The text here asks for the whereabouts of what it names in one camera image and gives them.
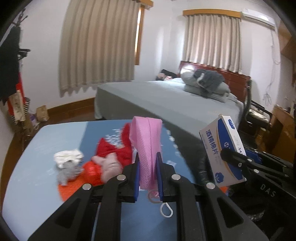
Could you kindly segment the orange foam net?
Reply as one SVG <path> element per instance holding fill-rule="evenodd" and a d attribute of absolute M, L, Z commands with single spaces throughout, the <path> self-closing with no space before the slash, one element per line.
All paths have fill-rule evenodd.
<path fill-rule="evenodd" d="M 58 184 L 58 191 L 59 195 L 61 197 L 61 200 L 65 202 L 70 196 L 72 196 L 83 184 L 90 183 L 93 186 L 96 185 L 102 185 L 102 181 L 98 182 L 90 182 L 87 181 L 82 176 L 77 177 L 75 180 L 70 181 L 67 183 L 66 186 L 62 186 L 61 184 Z"/>

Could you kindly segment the white tissue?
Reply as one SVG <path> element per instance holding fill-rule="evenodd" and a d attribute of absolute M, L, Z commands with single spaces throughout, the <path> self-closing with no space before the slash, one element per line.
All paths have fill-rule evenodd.
<path fill-rule="evenodd" d="M 82 162 L 83 158 L 83 153 L 78 149 L 60 151 L 54 154 L 54 161 L 60 169 L 63 169 L 68 162 L 78 165 Z"/>

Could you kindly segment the red cloth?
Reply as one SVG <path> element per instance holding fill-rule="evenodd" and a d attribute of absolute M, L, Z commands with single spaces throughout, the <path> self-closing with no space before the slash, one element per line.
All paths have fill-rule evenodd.
<path fill-rule="evenodd" d="M 130 141 L 130 123 L 126 123 L 119 135 L 119 144 L 112 144 L 107 138 L 101 138 L 98 142 L 95 155 L 106 157 L 115 153 L 119 163 L 125 167 L 132 163 L 132 144 Z"/>

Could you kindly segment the pink face mask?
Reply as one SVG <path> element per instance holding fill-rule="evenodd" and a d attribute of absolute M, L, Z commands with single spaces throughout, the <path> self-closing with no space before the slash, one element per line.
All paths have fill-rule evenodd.
<path fill-rule="evenodd" d="M 147 190 L 150 202 L 152 194 L 160 194 L 157 190 L 156 158 L 161 151 L 162 120 L 158 118 L 145 118 L 134 116 L 130 124 L 129 139 L 137 150 L 139 157 L 139 186 Z"/>

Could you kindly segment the wooden desk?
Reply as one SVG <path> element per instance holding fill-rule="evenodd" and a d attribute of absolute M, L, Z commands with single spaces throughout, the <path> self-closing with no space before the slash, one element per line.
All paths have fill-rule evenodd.
<path fill-rule="evenodd" d="M 270 126 L 258 148 L 290 163 L 295 159 L 295 119 L 282 107 L 275 105 Z"/>

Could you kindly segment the black office chair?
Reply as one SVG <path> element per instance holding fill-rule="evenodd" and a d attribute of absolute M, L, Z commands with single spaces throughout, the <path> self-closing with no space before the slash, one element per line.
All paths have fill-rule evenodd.
<path fill-rule="evenodd" d="M 246 100 L 244 110 L 239 124 L 239 130 L 251 138 L 256 138 L 261 129 L 268 130 L 273 114 L 262 105 L 252 100 L 252 80 L 247 82 Z"/>

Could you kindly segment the red plastic bag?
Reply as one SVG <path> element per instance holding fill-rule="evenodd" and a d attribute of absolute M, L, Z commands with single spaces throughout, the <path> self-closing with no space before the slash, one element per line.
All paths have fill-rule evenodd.
<path fill-rule="evenodd" d="M 83 166 L 83 171 L 80 174 L 82 179 L 86 183 L 90 183 L 93 186 L 103 185 L 101 180 L 102 167 L 93 161 L 86 162 Z"/>

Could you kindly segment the grey crumpled cloth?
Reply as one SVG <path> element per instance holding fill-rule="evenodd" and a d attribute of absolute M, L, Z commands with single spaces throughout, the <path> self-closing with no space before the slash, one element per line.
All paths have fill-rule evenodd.
<path fill-rule="evenodd" d="M 62 186 L 66 186 L 68 182 L 75 180 L 83 171 L 80 165 L 73 165 L 68 162 L 63 169 L 59 169 L 57 181 Z"/>

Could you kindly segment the pink rolled sock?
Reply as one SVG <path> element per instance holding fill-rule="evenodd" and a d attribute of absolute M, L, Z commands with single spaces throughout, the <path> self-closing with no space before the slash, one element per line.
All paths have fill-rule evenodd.
<path fill-rule="evenodd" d="M 101 167 L 101 181 L 103 183 L 107 183 L 111 178 L 120 175 L 123 171 L 116 153 L 107 154 L 106 157 L 93 156 L 91 160 Z"/>

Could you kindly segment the red wooden headboard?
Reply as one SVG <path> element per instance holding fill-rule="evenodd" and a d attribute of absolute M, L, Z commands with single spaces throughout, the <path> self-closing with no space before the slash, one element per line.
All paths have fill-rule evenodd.
<path fill-rule="evenodd" d="M 178 68 L 177 77 L 185 72 L 195 72 L 198 69 L 217 71 L 223 75 L 226 84 L 229 85 L 231 92 L 241 102 L 246 102 L 251 98 L 251 77 L 239 73 L 233 73 L 228 70 L 218 69 L 212 66 L 206 66 L 199 63 L 181 61 Z"/>

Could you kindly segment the bed with grey sheet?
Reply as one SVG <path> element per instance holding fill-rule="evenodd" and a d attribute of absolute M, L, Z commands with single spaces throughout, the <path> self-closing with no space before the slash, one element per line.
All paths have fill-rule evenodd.
<path fill-rule="evenodd" d="M 110 82 L 97 87 L 94 101 L 96 119 L 131 119 L 146 116 L 162 119 L 199 138 L 199 130 L 218 115 L 228 115 L 238 126 L 243 103 L 227 99 L 222 103 L 186 92 L 185 85 L 173 81 Z"/>

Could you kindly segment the dark grey towel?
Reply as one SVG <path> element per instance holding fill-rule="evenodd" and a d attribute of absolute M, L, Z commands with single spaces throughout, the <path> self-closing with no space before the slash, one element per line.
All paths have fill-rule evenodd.
<path fill-rule="evenodd" d="M 217 71 L 198 69 L 194 72 L 193 77 L 196 79 L 197 85 L 209 93 L 224 94 L 229 90 L 223 75 Z"/>

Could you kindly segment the folded grey quilt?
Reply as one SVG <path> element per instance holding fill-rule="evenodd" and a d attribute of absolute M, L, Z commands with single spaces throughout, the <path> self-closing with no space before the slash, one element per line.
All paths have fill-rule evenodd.
<path fill-rule="evenodd" d="M 225 78 L 217 71 L 198 69 L 182 73 L 181 78 L 185 83 L 185 91 L 205 98 L 225 103 L 231 93 Z"/>

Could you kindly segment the wooden coat rack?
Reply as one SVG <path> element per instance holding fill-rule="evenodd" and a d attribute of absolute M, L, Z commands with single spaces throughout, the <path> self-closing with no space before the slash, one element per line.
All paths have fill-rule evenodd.
<path fill-rule="evenodd" d="M 21 13 L 18 16 L 17 22 L 13 22 L 12 24 L 14 25 L 14 28 L 19 28 L 21 29 L 21 23 L 28 17 L 28 15 L 23 16 L 26 8 L 23 8 Z M 18 50 L 18 62 L 20 64 L 20 61 L 27 57 L 28 53 L 30 52 L 30 49 L 21 49 L 19 48 Z M 22 151 L 25 149 L 25 142 L 27 142 L 30 138 L 32 138 L 32 133 L 33 133 L 33 127 L 32 123 L 29 124 L 29 119 L 30 119 L 30 114 L 29 112 L 25 116 L 25 121 L 19 121 L 17 126 L 18 126 L 18 133 L 20 136 L 20 142 L 21 142 L 21 147 Z"/>

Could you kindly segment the brown paper bag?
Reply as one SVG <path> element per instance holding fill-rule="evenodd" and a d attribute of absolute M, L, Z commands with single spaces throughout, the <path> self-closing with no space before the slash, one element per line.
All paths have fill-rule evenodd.
<path fill-rule="evenodd" d="M 49 120 L 48 109 L 45 105 L 36 108 L 36 118 L 38 122 L 46 122 Z"/>

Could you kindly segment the black pink item behind bed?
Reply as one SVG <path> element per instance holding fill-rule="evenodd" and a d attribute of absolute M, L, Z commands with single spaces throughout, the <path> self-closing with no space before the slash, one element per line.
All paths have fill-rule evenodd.
<path fill-rule="evenodd" d="M 168 70 L 163 69 L 157 76 L 156 76 L 156 80 L 169 80 L 169 79 L 174 79 L 177 78 L 177 74 L 170 72 Z"/>

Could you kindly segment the right beige curtain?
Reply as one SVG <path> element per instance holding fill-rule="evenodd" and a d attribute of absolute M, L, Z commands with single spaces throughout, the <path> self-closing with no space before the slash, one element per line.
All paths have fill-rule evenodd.
<path fill-rule="evenodd" d="M 240 74 L 240 19 L 218 14 L 186 17 L 183 60 Z"/>

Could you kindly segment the beige curtain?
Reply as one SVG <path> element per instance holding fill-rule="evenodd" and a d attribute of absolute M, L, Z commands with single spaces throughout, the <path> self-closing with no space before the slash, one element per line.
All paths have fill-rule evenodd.
<path fill-rule="evenodd" d="M 186 17 L 183 60 L 240 74 L 240 19 L 218 14 Z"/>
<path fill-rule="evenodd" d="M 70 1 L 60 42 L 60 92 L 134 79 L 139 9 L 139 1 Z"/>

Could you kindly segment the striped basket bag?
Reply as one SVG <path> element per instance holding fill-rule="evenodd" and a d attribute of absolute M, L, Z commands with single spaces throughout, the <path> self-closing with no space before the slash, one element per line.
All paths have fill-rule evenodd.
<path fill-rule="evenodd" d="M 28 97 L 25 97 L 25 103 L 23 104 L 23 109 L 24 109 L 24 114 L 25 114 L 25 116 L 26 116 L 27 113 L 29 112 L 30 101 L 31 101 L 31 100 L 30 100 Z M 14 115 L 11 116 L 11 120 L 13 121 L 13 123 L 14 123 L 15 125 L 18 124 L 18 121 L 15 120 Z"/>

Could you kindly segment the beige canvas tote bag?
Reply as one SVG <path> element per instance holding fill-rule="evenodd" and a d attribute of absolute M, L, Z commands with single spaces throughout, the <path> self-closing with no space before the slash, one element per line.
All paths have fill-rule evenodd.
<path fill-rule="evenodd" d="M 22 96 L 20 92 L 18 92 L 20 95 L 20 100 L 16 101 L 16 104 L 14 106 L 14 117 L 15 120 L 19 121 L 25 121 L 25 114 L 23 109 L 23 102 L 22 102 Z"/>

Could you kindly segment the white air conditioner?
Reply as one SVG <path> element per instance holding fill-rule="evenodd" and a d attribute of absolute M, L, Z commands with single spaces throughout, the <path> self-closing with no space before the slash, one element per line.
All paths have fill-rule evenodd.
<path fill-rule="evenodd" d="M 241 11 L 241 15 L 247 19 L 254 20 L 254 21 L 263 23 L 265 25 L 268 25 L 272 29 L 275 29 L 276 27 L 275 20 L 272 17 L 265 15 L 261 12 L 251 10 L 251 9 L 243 9 Z"/>

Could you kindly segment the right wooden curtain pelmet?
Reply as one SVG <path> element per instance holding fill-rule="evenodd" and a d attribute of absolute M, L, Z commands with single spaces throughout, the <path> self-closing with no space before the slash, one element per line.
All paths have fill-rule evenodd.
<path fill-rule="evenodd" d="M 193 15 L 225 15 L 233 18 L 241 18 L 239 11 L 231 11 L 226 9 L 188 9 L 183 10 L 183 16 Z"/>

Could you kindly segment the wooden curtain pelmet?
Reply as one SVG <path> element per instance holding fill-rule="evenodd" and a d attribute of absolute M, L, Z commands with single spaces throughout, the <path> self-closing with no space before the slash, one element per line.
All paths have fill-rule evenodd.
<path fill-rule="evenodd" d="M 154 2 L 151 0 L 135 0 L 135 1 L 143 5 L 146 9 L 150 9 L 154 6 Z"/>
<path fill-rule="evenodd" d="M 225 15 L 233 18 L 241 18 L 239 11 L 231 11 L 226 9 L 188 9 L 183 10 L 183 16 L 193 15 Z"/>

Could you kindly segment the red hanging bag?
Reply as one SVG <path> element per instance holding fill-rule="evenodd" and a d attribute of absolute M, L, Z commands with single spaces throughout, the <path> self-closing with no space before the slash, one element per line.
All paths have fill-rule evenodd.
<path fill-rule="evenodd" d="M 16 93 L 10 96 L 8 99 L 8 112 L 10 116 L 14 116 L 14 106 L 16 104 L 16 101 L 20 100 L 20 95 L 18 94 L 18 92 L 20 92 L 22 96 L 23 105 L 25 105 L 26 100 L 25 100 L 25 95 L 23 91 L 23 84 L 22 84 L 22 78 L 21 78 L 20 72 L 18 73 L 18 83 L 16 84 Z"/>

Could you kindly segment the black hanging jacket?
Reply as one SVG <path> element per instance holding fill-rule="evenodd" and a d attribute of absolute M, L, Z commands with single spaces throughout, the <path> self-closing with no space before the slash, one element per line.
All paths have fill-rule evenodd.
<path fill-rule="evenodd" d="M 20 27 L 12 27 L 7 38 L 1 45 L 1 101 L 5 105 L 9 96 L 16 93 L 19 81 L 19 43 Z"/>

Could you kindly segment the left beige curtain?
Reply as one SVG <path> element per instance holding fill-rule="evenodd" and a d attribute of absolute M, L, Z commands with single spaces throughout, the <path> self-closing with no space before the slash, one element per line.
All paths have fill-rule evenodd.
<path fill-rule="evenodd" d="M 139 9 L 139 1 L 70 1 L 60 42 L 60 92 L 134 79 Z"/>

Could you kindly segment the left wooden curtain pelmet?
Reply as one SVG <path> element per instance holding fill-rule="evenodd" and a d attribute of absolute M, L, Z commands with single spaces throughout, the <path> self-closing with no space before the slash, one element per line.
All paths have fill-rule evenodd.
<path fill-rule="evenodd" d="M 135 0 L 135 1 L 143 5 L 146 9 L 150 9 L 154 6 L 154 2 L 151 0 Z"/>

